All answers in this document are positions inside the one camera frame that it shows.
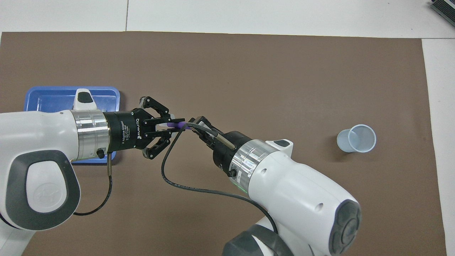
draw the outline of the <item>black cable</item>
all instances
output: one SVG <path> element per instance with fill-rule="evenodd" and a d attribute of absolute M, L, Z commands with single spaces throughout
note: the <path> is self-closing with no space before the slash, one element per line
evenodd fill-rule
<path fill-rule="evenodd" d="M 91 210 L 91 211 L 89 211 L 89 212 L 82 212 L 82 213 L 74 212 L 73 214 L 74 214 L 74 215 L 77 215 L 77 216 L 86 216 L 86 215 L 90 215 L 90 214 L 92 214 L 92 213 L 97 212 L 99 209 L 101 209 L 101 208 L 106 204 L 107 200 L 109 199 L 109 196 L 111 196 L 111 191 L 112 191 L 112 175 L 109 175 L 109 190 L 107 191 L 106 198 L 105 198 L 104 201 L 101 203 L 101 205 L 98 206 L 96 209 Z"/>
<path fill-rule="evenodd" d="M 198 188 L 192 188 L 192 187 L 188 187 L 188 186 L 184 186 L 184 185 L 180 185 L 180 184 L 177 184 L 177 183 L 174 183 L 172 181 L 170 181 L 166 175 L 164 174 L 164 165 L 166 164 L 166 160 L 167 160 L 167 157 L 169 156 L 172 148 L 174 147 L 175 143 L 177 142 L 178 138 L 180 137 L 180 135 L 182 134 L 182 132 L 185 130 L 185 128 L 188 126 L 188 123 L 184 124 L 183 127 L 180 129 L 180 131 L 178 132 L 177 136 L 175 137 L 174 141 L 171 143 L 171 145 L 169 146 L 169 149 L 167 150 L 166 152 L 166 155 L 164 155 L 164 158 L 163 158 L 163 162 L 161 164 L 161 176 L 163 177 L 163 180 L 166 181 L 168 184 L 170 184 L 171 186 L 174 186 L 176 188 L 180 188 L 180 189 L 185 189 L 185 190 L 189 190 L 189 191 L 196 191 L 196 192 L 201 192 L 201 193 L 209 193 L 209 194 L 216 194 L 216 195 L 225 195 L 225 196 L 229 196 L 229 197 L 233 197 L 233 198 L 237 198 L 237 199 L 240 199 L 240 200 L 243 200 L 243 201 L 246 201 L 254 206 L 256 206 L 259 210 L 261 210 L 262 213 L 264 213 L 264 215 L 267 217 L 267 219 L 270 221 L 270 223 L 272 224 L 272 227 L 273 227 L 273 231 L 275 233 L 278 234 L 278 228 L 277 228 L 277 225 L 275 224 L 275 221 L 272 219 L 272 217 L 270 216 L 270 214 L 261 206 L 259 205 L 258 203 L 256 203 L 255 201 L 251 200 L 251 199 L 248 199 L 246 197 L 243 197 L 243 196 L 239 196 L 239 195 L 235 195 L 235 194 L 230 194 L 230 193 L 226 193 L 226 192 L 222 192 L 222 191 L 218 191 L 218 190 L 210 190 L 210 189 L 198 189 Z"/>

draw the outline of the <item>white table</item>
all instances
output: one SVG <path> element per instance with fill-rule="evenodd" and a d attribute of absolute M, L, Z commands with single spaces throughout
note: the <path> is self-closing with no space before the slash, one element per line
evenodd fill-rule
<path fill-rule="evenodd" d="M 422 38 L 447 255 L 455 256 L 455 28 L 432 11 L 429 2 L 0 0 L 0 33 L 178 31 Z"/>

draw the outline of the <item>robotiq logo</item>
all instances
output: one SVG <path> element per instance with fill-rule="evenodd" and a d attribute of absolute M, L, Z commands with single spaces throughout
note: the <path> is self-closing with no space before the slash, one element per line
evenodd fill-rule
<path fill-rule="evenodd" d="M 138 139 L 142 139 L 141 130 L 140 130 L 140 127 L 139 127 L 139 119 L 138 118 L 136 118 L 136 126 L 137 126 L 137 138 Z"/>

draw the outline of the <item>silver metal ring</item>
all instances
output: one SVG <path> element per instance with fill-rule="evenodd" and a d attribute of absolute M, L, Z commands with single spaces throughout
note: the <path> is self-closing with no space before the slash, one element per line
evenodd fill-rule
<path fill-rule="evenodd" d="M 237 172 L 236 176 L 231 177 L 231 181 L 248 193 L 248 185 L 254 170 L 266 156 L 276 151 L 278 149 L 262 140 L 248 141 L 237 150 L 229 165 L 229 170 L 234 169 Z"/>
<path fill-rule="evenodd" d="M 96 157 L 99 149 L 107 153 L 109 126 L 101 110 L 71 110 L 79 138 L 77 160 Z"/>

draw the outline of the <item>purple object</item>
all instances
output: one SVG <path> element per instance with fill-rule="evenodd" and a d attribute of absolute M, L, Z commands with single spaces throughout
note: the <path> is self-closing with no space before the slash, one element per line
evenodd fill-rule
<path fill-rule="evenodd" d="M 181 129 L 187 122 L 180 122 L 180 123 L 167 123 L 168 127 L 174 127 Z"/>

